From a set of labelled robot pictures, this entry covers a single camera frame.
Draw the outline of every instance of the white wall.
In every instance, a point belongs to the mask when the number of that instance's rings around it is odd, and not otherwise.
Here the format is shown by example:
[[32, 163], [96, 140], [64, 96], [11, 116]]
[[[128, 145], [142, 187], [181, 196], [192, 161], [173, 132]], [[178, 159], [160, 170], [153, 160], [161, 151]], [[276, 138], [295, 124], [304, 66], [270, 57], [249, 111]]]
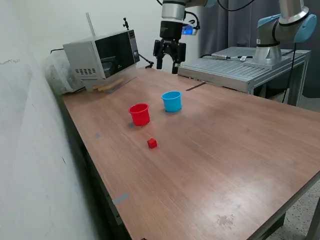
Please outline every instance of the white wall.
[[[50, 50], [91, 36], [86, 18], [90, 13], [96, 35], [124, 30], [123, 18], [134, 29], [140, 54], [153, 57], [155, 39], [160, 39], [162, 7], [156, 0], [10, 0], [41, 62]], [[195, 8], [188, 11], [198, 12]], [[198, 37], [182, 36], [187, 43], [187, 61], [198, 57]], [[139, 67], [147, 64], [141, 60]], [[171, 71], [172, 60], [165, 56], [163, 67]]]
[[100, 239], [83, 157], [7, 0], [0, 33], [0, 239]]

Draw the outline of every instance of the gray curtain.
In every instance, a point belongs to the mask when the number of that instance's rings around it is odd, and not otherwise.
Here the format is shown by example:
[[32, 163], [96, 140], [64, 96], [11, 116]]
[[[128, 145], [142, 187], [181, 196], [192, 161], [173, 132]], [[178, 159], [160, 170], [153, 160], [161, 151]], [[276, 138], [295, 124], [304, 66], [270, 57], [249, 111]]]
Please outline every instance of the gray curtain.
[[[229, 9], [236, 9], [249, 0], [220, 0], [221, 4]], [[320, 19], [319, 0], [304, 0], [310, 13]], [[256, 47], [258, 20], [280, 13], [279, 0], [256, 0], [246, 8], [230, 12], [225, 11], [218, 4], [213, 8], [200, 10], [199, 49], [200, 54], [211, 54], [228, 47]], [[320, 98], [320, 74], [318, 73], [317, 59], [320, 59], [320, 20], [313, 36], [304, 43], [297, 44], [298, 50], [311, 50], [311, 59], [305, 79], [303, 95], [307, 98]], [[292, 49], [292, 42], [281, 43], [281, 48]], [[287, 76], [273, 80], [268, 87], [284, 89], [287, 85]]]

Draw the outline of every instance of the blue cup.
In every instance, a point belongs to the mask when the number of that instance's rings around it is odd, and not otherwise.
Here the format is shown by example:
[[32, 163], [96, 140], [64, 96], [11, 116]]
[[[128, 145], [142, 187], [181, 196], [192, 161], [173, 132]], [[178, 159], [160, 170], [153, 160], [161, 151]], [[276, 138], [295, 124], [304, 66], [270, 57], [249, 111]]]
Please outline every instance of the blue cup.
[[181, 92], [179, 91], [168, 91], [162, 94], [164, 109], [167, 112], [174, 113], [181, 109]]

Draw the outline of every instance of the wooden table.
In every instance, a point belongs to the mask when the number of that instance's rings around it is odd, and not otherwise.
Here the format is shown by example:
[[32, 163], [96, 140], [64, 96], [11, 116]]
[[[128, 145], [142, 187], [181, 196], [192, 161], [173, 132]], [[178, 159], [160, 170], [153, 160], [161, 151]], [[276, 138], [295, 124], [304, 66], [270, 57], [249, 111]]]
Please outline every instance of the wooden table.
[[[319, 179], [320, 114], [153, 69], [64, 102], [133, 240], [263, 238]], [[182, 92], [182, 110], [161, 99]], [[128, 108], [148, 103], [151, 122]], [[149, 149], [155, 138], [158, 147]]]

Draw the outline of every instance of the tiled floor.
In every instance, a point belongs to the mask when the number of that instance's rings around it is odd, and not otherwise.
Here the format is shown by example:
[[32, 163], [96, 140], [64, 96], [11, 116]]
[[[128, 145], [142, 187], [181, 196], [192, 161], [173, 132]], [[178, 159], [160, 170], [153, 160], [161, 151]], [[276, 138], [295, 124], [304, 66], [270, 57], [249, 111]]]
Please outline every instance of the tiled floor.
[[[277, 96], [275, 100], [282, 100], [282, 96]], [[302, 97], [299, 107], [320, 112], [320, 98]], [[308, 233], [319, 196], [320, 181], [287, 211], [284, 225], [272, 234], [268, 240], [303, 240]]]

